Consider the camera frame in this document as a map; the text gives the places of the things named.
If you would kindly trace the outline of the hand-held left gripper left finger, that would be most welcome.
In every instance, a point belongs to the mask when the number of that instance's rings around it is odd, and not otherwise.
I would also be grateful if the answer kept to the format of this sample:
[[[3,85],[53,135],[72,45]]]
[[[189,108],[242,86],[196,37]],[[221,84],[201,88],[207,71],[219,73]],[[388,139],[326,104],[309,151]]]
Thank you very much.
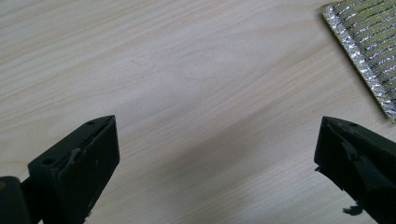
[[[44,224],[83,224],[120,163],[116,117],[90,120],[28,164]]]

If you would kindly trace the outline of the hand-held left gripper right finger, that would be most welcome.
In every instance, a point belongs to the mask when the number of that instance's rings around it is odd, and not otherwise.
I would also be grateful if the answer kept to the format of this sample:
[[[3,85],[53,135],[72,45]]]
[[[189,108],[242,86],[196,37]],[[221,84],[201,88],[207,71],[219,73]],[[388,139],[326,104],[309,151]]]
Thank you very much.
[[[355,201],[344,213],[366,212],[378,224],[396,224],[395,142],[356,123],[324,117],[314,162]]]

